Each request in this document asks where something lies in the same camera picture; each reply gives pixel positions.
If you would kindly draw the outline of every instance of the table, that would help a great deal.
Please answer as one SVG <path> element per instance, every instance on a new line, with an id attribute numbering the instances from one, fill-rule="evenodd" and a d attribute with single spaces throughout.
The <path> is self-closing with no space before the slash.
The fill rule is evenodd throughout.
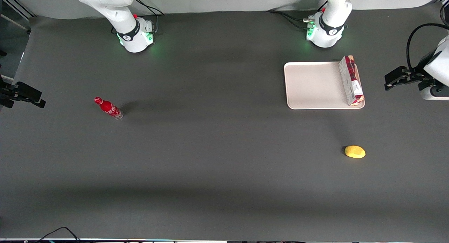
<path id="1" fill-rule="evenodd" d="M 105 19 L 30 19 L 16 81 L 47 105 L 0 115 L 0 237 L 447 242 L 448 103 L 383 88 L 438 11 L 353 11 L 331 49 L 276 14 L 171 14 L 139 54 Z M 445 34 L 418 32 L 412 62 Z M 286 62 L 348 54 L 365 108 L 287 107 Z M 345 157 L 350 144 L 367 157 Z"/>

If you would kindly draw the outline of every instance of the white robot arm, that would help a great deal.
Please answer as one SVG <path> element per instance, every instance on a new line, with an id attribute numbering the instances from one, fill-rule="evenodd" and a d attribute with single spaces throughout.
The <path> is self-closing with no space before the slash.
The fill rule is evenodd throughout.
<path id="1" fill-rule="evenodd" d="M 410 35 L 407 52 L 414 33 L 425 26 L 437 26 L 449 30 L 443 24 L 422 24 Z M 385 90 L 388 91 L 402 84 L 420 82 L 418 88 L 426 100 L 449 100 L 449 36 L 438 43 L 437 48 L 424 56 L 416 67 L 411 67 L 407 54 L 408 67 L 397 67 L 385 75 Z"/>
<path id="2" fill-rule="evenodd" d="M 316 25 L 311 25 L 307 34 L 307 40 L 312 41 L 319 47 L 328 48 L 341 38 L 344 23 L 353 9 L 350 0 L 327 0 L 324 12 L 317 12 L 309 16 L 314 19 Z"/>
<path id="3" fill-rule="evenodd" d="M 153 24 L 135 18 L 128 7 L 134 0 L 79 0 L 106 17 L 117 30 L 120 43 L 132 53 L 141 52 L 154 42 Z"/>

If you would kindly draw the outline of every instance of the yellow fruit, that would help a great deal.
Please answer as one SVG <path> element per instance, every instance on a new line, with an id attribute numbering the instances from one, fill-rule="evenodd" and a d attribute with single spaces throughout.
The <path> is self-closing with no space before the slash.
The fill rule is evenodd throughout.
<path id="1" fill-rule="evenodd" d="M 350 145 L 347 146 L 344 149 L 344 153 L 351 158 L 361 159 L 366 155 L 366 152 L 363 150 L 362 147 L 356 146 L 356 145 Z"/>

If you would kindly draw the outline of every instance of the bottle cap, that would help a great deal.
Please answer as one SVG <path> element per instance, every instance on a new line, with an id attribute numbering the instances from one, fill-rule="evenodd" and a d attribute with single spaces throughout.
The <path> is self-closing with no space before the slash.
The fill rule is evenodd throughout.
<path id="1" fill-rule="evenodd" d="M 95 97 L 95 99 L 93 100 L 96 104 L 102 104 L 103 103 L 103 99 L 101 99 L 100 97 Z"/>

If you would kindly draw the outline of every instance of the metal frame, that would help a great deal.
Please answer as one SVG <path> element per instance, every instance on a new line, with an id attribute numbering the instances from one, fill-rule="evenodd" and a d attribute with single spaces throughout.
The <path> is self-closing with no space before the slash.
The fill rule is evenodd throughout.
<path id="1" fill-rule="evenodd" d="M 3 0 L 3 1 L 5 1 L 5 3 L 7 3 L 11 8 L 13 8 L 18 14 L 20 14 L 26 20 L 36 16 L 19 0 Z"/>

